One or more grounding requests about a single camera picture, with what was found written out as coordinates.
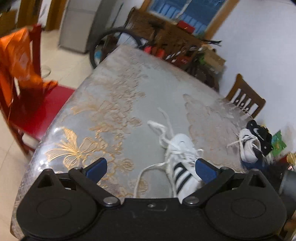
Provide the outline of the white black-striped sneaker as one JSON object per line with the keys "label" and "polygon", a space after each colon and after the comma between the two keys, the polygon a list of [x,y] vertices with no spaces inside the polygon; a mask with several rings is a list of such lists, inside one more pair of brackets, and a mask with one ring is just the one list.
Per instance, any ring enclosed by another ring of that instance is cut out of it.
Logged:
{"label": "white black-striped sneaker", "polygon": [[182,133],[175,135],[166,149],[166,174],[171,184],[173,197],[179,202],[204,186],[204,181],[195,170],[202,149],[195,149],[191,139]]}

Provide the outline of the red gold trophy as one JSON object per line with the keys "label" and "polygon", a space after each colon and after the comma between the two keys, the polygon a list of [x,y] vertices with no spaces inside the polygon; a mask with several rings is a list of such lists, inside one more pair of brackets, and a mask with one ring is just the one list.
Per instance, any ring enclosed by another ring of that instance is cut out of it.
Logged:
{"label": "red gold trophy", "polygon": [[295,153],[287,153],[283,157],[281,157],[277,164],[279,165],[281,170],[289,170],[289,171],[294,171],[295,170]]}

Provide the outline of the silver refrigerator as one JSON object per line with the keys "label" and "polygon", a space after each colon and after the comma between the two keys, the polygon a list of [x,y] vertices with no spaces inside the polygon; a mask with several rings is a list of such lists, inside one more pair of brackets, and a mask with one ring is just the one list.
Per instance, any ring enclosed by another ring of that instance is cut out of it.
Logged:
{"label": "silver refrigerator", "polygon": [[58,46],[88,52],[95,37],[105,29],[115,4],[116,1],[67,1]]}

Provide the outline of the red wooden chair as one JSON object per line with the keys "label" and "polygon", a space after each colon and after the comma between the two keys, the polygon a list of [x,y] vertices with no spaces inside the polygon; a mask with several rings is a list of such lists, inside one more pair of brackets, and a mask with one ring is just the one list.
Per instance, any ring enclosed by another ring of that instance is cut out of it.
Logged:
{"label": "red wooden chair", "polygon": [[1,37],[1,113],[25,155],[34,148],[23,136],[40,141],[74,89],[41,75],[42,27],[22,28]]}

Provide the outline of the cardboard box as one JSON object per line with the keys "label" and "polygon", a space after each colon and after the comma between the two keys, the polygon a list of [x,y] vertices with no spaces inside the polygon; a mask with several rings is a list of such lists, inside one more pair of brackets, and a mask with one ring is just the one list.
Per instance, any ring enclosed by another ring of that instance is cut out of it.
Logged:
{"label": "cardboard box", "polygon": [[221,73],[224,69],[226,60],[217,55],[217,53],[213,50],[206,49],[204,52],[204,62],[205,65],[212,71],[216,73]]}

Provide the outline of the orange bag on chair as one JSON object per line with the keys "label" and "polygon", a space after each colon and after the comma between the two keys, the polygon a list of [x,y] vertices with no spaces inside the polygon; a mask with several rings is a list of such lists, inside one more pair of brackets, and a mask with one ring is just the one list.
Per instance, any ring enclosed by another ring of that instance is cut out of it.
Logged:
{"label": "orange bag on chair", "polygon": [[31,101],[42,100],[58,86],[41,76],[41,32],[35,25],[1,37],[1,109],[7,120],[19,99],[34,109],[37,105]]}

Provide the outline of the wooden bench chair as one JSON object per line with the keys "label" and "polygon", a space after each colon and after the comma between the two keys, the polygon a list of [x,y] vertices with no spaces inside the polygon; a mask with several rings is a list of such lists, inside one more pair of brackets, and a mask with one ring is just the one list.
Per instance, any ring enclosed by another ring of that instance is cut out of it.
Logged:
{"label": "wooden bench chair", "polygon": [[159,29],[157,29],[155,41],[158,45],[165,44],[166,21],[153,14],[140,11],[137,8],[132,8],[125,22],[125,27],[145,40],[151,40],[155,33],[154,27],[159,27]]}

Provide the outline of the black bicycle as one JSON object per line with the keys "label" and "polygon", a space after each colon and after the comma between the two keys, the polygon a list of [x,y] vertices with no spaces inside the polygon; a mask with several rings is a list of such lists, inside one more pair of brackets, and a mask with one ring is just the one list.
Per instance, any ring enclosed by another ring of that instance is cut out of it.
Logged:
{"label": "black bicycle", "polygon": [[[157,29],[159,29],[159,27],[154,28],[155,33],[151,40],[141,39],[133,31],[125,27],[110,28],[108,30],[105,30],[102,34],[99,35],[99,37],[90,47],[89,59],[92,68],[95,69],[99,65],[99,63],[101,63],[120,45],[128,45],[161,59],[162,54],[160,54],[159,56],[155,55],[157,50],[155,38],[157,34]],[[218,91],[219,83],[217,77],[215,76],[215,72],[208,68],[204,62],[204,43],[215,45],[220,44],[219,41],[202,40],[202,46],[197,51],[197,54],[192,59],[192,62],[183,70],[189,75],[208,85],[208,87],[211,87],[212,89]]]}

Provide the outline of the black nike shoe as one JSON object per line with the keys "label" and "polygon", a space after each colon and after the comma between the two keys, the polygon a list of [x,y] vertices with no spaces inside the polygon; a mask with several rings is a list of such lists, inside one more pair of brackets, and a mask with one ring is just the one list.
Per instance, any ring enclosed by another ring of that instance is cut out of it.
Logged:
{"label": "black nike shoe", "polygon": [[267,156],[273,150],[271,144],[272,135],[269,133],[269,130],[266,127],[258,125],[255,120],[250,120],[246,127],[258,138],[261,144],[261,152],[264,156]]}

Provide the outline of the wooden chair by wall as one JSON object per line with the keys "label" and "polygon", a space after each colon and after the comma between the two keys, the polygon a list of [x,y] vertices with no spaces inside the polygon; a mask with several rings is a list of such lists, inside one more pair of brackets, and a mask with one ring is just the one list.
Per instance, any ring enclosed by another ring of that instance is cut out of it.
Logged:
{"label": "wooden chair by wall", "polygon": [[240,73],[236,75],[234,85],[227,94],[226,100],[252,118],[257,117],[266,104],[266,100],[250,87]]}

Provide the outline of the wooden dining chair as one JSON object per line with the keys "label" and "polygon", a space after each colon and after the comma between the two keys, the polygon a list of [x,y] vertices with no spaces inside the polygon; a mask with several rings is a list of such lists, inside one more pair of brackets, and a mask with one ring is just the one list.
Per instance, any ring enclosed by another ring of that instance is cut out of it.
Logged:
{"label": "wooden dining chair", "polygon": [[201,40],[187,33],[168,21],[161,23],[161,29],[156,35],[156,56],[162,54],[162,59],[185,69],[202,46]]}

